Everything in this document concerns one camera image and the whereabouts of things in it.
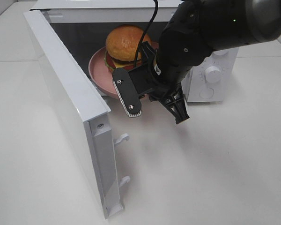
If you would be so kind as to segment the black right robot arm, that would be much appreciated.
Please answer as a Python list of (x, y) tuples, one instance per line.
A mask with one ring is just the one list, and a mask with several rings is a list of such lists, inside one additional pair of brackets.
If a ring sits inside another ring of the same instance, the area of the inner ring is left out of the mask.
[(276, 40), (281, 0), (184, 0), (162, 31), (158, 49), (140, 40), (141, 65), (114, 70), (113, 85), (128, 117), (141, 115), (141, 98), (160, 102), (176, 123), (188, 119), (181, 81), (214, 51)]

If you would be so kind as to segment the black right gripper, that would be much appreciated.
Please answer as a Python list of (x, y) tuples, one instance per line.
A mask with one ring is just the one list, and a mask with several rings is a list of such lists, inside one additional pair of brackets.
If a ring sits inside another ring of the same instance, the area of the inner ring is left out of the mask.
[(148, 94), (152, 101), (159, 101), (175, 117), (176, 124), (189, 119), (181, 82), (191, 67), (166, 65), (161, 72), (155, 61), (157, 49), (143, 42), (138, 52), (141, 54), (139, 66), (130, 71), (117, 68), (112, 73), (113, 85), (127, 116), (141, 116), (140, 98)]

